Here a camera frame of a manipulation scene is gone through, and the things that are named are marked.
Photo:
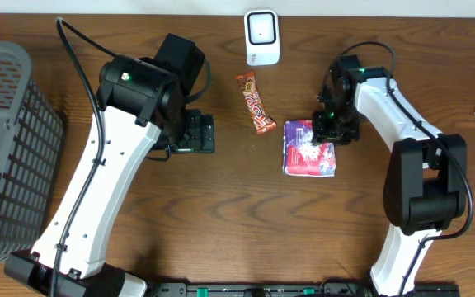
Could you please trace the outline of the red purple snack bag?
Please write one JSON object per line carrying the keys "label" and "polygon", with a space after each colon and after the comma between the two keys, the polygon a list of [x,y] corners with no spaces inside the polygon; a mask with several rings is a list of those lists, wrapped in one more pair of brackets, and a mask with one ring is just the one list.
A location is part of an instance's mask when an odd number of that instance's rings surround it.
{"label": "red purple snack bag", "polygon": [[334,177],[336,171],[334,144],[313,142],[311,120],[286,121],[282,170],[288,176]]}

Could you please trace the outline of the red chocolate bar wrapper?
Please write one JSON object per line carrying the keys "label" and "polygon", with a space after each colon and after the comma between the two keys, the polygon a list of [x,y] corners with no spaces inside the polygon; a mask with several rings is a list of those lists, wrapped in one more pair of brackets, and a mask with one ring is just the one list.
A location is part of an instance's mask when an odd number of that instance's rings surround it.
{"label": "red chocolate bar wrapper", "polygon": [[253,71],[236,76],[237,83],[242,91],[247,108],[258,134],[264,134],[277,127],[276,122],[267,115],[258,89],[256,76]]}

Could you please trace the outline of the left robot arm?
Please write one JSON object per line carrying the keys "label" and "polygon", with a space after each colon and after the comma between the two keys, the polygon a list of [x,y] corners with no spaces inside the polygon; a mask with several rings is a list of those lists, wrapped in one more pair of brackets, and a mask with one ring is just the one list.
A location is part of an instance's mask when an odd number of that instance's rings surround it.
{"label": "left robot arm", "polygon": [[5,274],[47,296],[143,296],[148,283],[106,263],[111,230],[139,166],[157,151],[212,153],[214,119],[190,104],[209,68],[191,40],[167,35],[152,58],[117,55],[100,73],[97,115],[63,200]]}

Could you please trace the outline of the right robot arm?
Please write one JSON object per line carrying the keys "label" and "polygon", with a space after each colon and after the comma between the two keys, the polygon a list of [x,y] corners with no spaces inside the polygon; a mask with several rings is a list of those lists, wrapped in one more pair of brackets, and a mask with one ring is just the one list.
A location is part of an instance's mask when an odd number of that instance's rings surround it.
{"label": "right robot arm", "polygon": [[447,239],[451,222],[470,213],[467,145],[425,121],[385,67],[365,68],[354,54],[333,60],[313,114],[313,142],[347,145],[366,118],[390,151],[383,186],[389,221],[378,260],[369,270],[373,296],[413,296],[429,246]]}

